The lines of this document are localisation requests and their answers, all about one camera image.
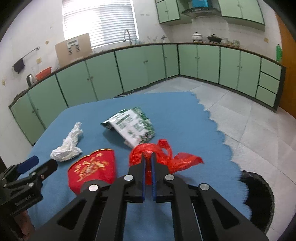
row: metal bolt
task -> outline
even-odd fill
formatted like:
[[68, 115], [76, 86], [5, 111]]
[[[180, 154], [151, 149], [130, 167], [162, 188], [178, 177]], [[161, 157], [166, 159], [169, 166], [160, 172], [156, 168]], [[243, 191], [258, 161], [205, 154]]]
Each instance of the metal bolt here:
[[96, 185], [96, 184], [93, 184], [93, 185], [90, 185], [90, 186], [89, 186], [89, 190], [90, 190], [91, 192], [95, 192], [95, 191], [98, 190], [98, 189], [99, 189], [99, 186]]
[[172, 180], [174, 180], [174, 176], [172, 175], [172, 174], [167, 174], [167, 175], [165, 175], [165, 179], [167, 180], [167, 181], [172, 181]]
[[125, 175], [124, 180], [131, 181], [131, 180], [133, 180], [133, 176], [132, 175]]
[[200, 189], [203, 191], [207, 191], [210, 189], [210, 186], [206, 183], [203, 183], [202, 185], [200, 185]]

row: drawer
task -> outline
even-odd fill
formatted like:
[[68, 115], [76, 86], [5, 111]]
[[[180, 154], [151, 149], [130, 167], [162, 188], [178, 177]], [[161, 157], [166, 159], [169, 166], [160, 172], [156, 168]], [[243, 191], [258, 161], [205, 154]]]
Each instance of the drawer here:
[[275, 77], [278, 80], [281, 79], [281, 66], [267, 59], [262, 58], [261, 71]]
[[259, 85], [271, 92], [277, 94], [279, 88], [279, 81], [267, 74], [260, 73]]
[[261, 100], [265, 104], [268, 104], [269, 106], [273, 107], [274, 101], [276, 99], [276, 94], [258, 86], [256, 99]]

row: gold trim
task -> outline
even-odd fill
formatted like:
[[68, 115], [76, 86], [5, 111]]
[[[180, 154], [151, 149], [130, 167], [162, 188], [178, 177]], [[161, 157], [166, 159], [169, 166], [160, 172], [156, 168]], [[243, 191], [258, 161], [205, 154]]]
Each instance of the gold trim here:
[[83, 158], [85, 158], [85, 157], [88, 157], [88, 156], [91, 156], [91, 155], [94, 154], [95, 152], [97, 152], [97, 151], [102, 151], [102, 150], [112, 150], [112, 151], [114, 151], [113, 149], [109, 149], [109, 148], [96, 150], [96, 151], [92, 152], [91, 154], [86, 155], [86, 156], [83, 156], [83, 157], [81, 157], [78, 161], [74, 162], [74, 163], [68, 168], [68, 171], [69, 171], [69, 170], [71, 169], [71, 167], [73, 167], [77, 162], [80, 162], [81, 159], [83, 159]]

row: window blind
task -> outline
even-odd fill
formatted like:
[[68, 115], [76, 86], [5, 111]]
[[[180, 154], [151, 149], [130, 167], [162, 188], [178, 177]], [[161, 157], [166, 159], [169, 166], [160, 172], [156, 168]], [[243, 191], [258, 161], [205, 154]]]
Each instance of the window blind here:
[[63, 0], [65, 39], [89, 33], [91, 47], [138, 38], [132, 0]]

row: faucet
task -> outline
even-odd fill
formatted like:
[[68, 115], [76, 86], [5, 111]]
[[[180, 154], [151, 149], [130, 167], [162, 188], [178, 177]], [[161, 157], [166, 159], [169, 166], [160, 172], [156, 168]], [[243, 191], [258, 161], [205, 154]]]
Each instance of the faucet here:
[[128, 29], [124, 30], [124, 39], [123, 39], [123, 41], [124, 42], [126, 41], [126, 32], [128, 32], [129, 44], [130, 44], [130, 46], [132, 46], [132, 43], [131, 43], [131, 35], [130, 35]]

